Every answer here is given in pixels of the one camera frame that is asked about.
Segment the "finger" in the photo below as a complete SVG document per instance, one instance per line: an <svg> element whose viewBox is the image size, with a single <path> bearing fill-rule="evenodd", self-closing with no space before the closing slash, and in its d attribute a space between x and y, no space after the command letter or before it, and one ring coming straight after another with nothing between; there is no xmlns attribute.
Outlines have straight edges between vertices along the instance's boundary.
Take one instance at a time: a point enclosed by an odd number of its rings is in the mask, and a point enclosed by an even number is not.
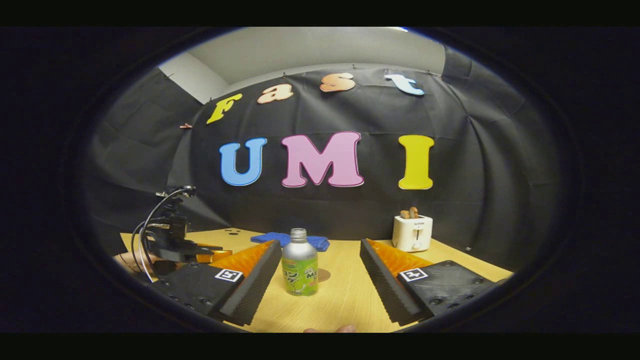
<svg viewBox="0 0 640 360"><path fill-rule="evenodd" d="M340 329L336 330L336 332L356 332L356 327L349 324L349 325L345 325L343 327L341 327Z"/></svg>

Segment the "wire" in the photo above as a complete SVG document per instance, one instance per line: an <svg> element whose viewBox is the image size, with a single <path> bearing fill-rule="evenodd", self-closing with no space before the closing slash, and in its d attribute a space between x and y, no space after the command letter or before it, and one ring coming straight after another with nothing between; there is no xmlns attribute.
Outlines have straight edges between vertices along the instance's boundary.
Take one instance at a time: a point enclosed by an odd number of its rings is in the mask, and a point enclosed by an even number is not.
<svg viewBox="0 0 640 360"><path fill-rule="evenodd" d="M147 231L145 231L145 234L151 234L152 237L155 238L153 236L154 233L152 231L147 230ZM145 236L144 239L143 239L142 249L145 251L145 256L147 257L147 261L149 262L149 265L151 266L151 269L153 270L153 272L155 274L157 274L156 267L153 266L153 262L151 262L151 257L149 256L149 238L147 236Z"/></svg>
<svg viewBox="0 0 640 360"><path fill-rule="evenodd" d="M138 233L138 231L140 230L140 227L142 225L144 225L145 222L141 222L140 224L138 224L138 226L136 226L135 230L133 231L133 233L131 233L131 254L133 255L133 261L136 262L136 266L138 267L138 270L140 270L140 272L142 272L142 268L140 267L140 264L138 264L138 260L136 259L136 247L134 246L134 241L135 241L135 236Z"/></svg>
<svg viewBox="0 0 640 360"><path fill-rule="evenodd" d="M179 193L184 192L184 189L179 189L179 190L175 190L172 193L170 193L169 195L167 195L164 199L162 199L162 201L160 203L158 203L158 205L156 205L154 207L154 209L151 211L151 213L149 213L149 216L147 217L147 220L145 221L145 224L142 226L142 229L140 229L140 243L138 244L138 249L140 250L140 259L142 259L142 248L144 247L144 241L145 241L145 237L146 237L146 233L147 233L147 226L149 225L149 222L151 221L151 217L154 216L154 213L156 213L156 211L167 201L171 200L171 198L174 195L177 195ZM156 270L154 269L154 266L151 262L151 259L149 259L148 257L148 253L147 253L147 249L145 248L145 254L147 255L147 259L149 260L149 265L151 267L151 269L154 271L154 273L157 274ZM145 273L147 274L147 277L149 278L150 282L153 282L153 280L151 279L151 275L149 274L149 271L147 270L147 267L145 266L144 262L142 263L142 267L145 269Z"/></svg>

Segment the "black cable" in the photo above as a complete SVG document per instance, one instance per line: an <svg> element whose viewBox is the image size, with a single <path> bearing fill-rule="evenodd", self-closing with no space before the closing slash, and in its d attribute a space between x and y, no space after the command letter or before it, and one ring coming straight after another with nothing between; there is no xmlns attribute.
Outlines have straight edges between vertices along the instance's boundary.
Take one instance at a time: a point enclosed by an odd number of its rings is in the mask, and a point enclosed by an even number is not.
<svg viewBox="0 0 640 360"><path fill-rule="evenodd" d="M153 220L153 221L162 220L162 218L153 218L151 220ZM138 267L138 270L140 270L140 272L142 272L142 268L140 267L140 264L138 264L138 259L136 258L136 249L134 248L134 241L135 241L136 234L140 230L140 227L142 225L144 225L144 224L145 224L145 222L141 222L140 224L138 224L138 226L136 226L136 228L133 231L133 233L131 233L131 254L133 255L133 261L136 262L136 266ZM147 260L151 264L151 259L149 258L148 255L147 255Z"/></svg>
<svg viewBox="0 0 640 360"><path fill-rule="evenodd" d="M154 216L154 213L156 213L156 211L167 201L171 200L173 198L173 196L179 194L179 193L185 193L185 189L181 188L178 190L174 190L172 193L170 193L169 195L167 195L164 199L162 199L162 201L156 205L156 207L151 211L151 213L149 214L149 216L147 217L147 220L145 221L145 224L143 225L142 229L140 230L140 244L143 248L143 250L145 251L145 254L147 255L148 258L148 252L147 249L145 247L145 242L144 239L147 235L147 226L149 225L149 222L151 221L151 217ZM154 271L155 274L157 274L157 272L154 269L153 264L151 263L151 260L149 259L149 264L151 269ZM147 277L149 279L149 282L153 282L149 276L149 274L147 274Z"/></svg>

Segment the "orange object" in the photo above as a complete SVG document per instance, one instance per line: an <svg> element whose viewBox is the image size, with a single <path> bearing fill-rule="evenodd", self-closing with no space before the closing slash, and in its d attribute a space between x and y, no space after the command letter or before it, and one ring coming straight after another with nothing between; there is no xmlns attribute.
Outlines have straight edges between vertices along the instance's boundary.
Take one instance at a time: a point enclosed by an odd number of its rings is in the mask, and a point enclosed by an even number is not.
<svg viewBox="0 0 640 360"><path fill-rule="evenodd" d="M222 258L226 258L227 256L231 256L234 253L231 250L212 250L211 252L213 254L196 254L196 262L203 264L212 263Z"/></svg>
<svg viewBox="0 0 640 360"><path fill-rule="evenodd" d="M394 276L394 279L396 279L400 272L433 265L433 263L430 263L425 259L398 250L393 246L385 245L370 239L367 239L367 241L385 264L389 272Z"/></svg>
<svg viewBox="0 0 640 360"><path fill-rule="evenodd" d="M274 241L275 240L267 241L265 243L261 243L260 245L250 247L249 249L244 249L231 256L227 256L223 259L214 261L213 263L209 264L209 266L240 271L244 274L244 278L247 278L249 277L251 270L253 270L258 261L260 261L262 255L264 255L264 253Z"/></svg>

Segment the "yellow letter i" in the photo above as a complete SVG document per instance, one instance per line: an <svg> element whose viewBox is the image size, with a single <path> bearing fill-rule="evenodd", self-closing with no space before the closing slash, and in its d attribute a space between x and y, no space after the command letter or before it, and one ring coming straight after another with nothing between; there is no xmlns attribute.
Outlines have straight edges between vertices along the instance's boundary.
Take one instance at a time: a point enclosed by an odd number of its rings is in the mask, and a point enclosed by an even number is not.
<svg viewBox="0 0 640 360"><path fill-rule="evenodd" d="M429 178L429 149L432 138L422 135L404 135L398 142L406 150L404 177L398 181L398 187L404 190L427 190L433 186Z"/></svg>

